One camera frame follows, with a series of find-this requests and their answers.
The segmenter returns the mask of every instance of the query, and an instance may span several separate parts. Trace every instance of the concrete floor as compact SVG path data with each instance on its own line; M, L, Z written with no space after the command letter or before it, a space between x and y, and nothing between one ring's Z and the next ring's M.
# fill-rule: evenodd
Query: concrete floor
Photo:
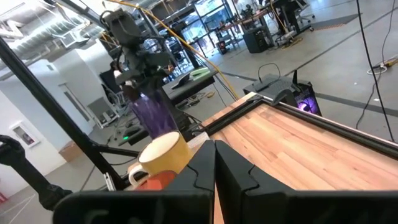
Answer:
M365 33L373 64L381 61L381 46L388 31L389 14L393 0L361 0ZM356 14L356 3L353 0L312 0L311 7L305 13L313 12L316 21L325 21L337 17ZM398 13L392 18L392 29L386 43L384 54L386 58L398 54L394 41L398 39ZM237 78L226 75L234 89L243 96L242 89L257 78L260 65L274 62L280 67L282 75L298 68L300 79L311 81L318 93L318 102L324 117L354 127L361 115L362 108L369 98L373 85L373 77L366 74L369 68L364 45L359 32L359 22L355 19L345 26L305 32L301 35L303 41L284 50L265 51L261 54L250 54L241 42L241 47L226 55L215 55L211 58L223 72L239 75ZM277 73L274 67L265 67L261 74ZM389 108L388 116L392 132L398 138L398 101L396 101L395 83L398 81L398 68L392 67L382 74L379 82L384 106ZM220 91L225 103L233 102L219 83L209 86L203 91ZM374 110L379 111L379 102L371 100ZM199 104L187 110L199 119L206 119L224 108L218 95L204 98ZM367 111L359 129L361 131L390 139L386 129L384 117L381 113ZM105 143L112 133L112 128L96 130L90 137L100 143ZM140 151L149 139L145 139L134 146L123 148ZM110 163L124 162L127 157L104 155ZM119 174L126 172L127 166L116 166ZM69 164L65 164L47 176L53 184L65 189L79 191L86 180L93 164L86 156L81 156ZM97 189L104 185L104 180L98 169L94 169L85 190ZM35 192L26 188L10 198L7 203L0 205L0 223L13 224L48 224L51 223L52 212L44 210Z

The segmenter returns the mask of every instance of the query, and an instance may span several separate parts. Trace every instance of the wooden tabletop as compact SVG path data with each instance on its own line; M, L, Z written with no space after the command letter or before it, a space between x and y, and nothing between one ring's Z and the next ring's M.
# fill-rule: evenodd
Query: wooden tabletop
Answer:
M254 96L203 122L206 126ZM397 190L398 161L267 105L210 136L296 190ZM214 223L223 217L215 197Z

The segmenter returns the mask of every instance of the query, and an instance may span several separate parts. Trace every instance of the computer tower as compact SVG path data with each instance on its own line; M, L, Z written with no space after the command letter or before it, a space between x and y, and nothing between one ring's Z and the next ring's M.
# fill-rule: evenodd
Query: computer tower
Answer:
M269 47L262 30L259 28L250 30L244 34L243 39L250 53L261 53Z

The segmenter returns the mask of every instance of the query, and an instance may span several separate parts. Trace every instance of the green object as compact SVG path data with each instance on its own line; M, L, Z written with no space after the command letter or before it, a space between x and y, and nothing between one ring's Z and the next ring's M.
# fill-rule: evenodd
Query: green object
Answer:
M190 74L192 77L195 77L197 75L201 75L202 73L209 72L209 71L210 71L209 68L198 68L198 69L192 71Z

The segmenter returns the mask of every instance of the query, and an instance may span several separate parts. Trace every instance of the black stand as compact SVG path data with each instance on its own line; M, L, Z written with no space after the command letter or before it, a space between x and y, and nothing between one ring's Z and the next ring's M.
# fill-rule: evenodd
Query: black stand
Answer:
M10 49L8 44L0 38L0 58L10 68L16 77L27 87L39 103L49 112L54 120L72 138L79 148L86 154L93 164L103 174L108 173L113 179L115 188L122 190L128 185L128 181L123 180L112 166L101 155L103 153L118 154L123 156L138 156L138 152L115 149L93 142L80 128L73 122L63 108L55 101L53 96L36 79L32 72Z
M26 159L21 144L9 136L0 135L0 164L11 166L39 195L39 202L47 210L54 210L56 204L72 194L48 180Z

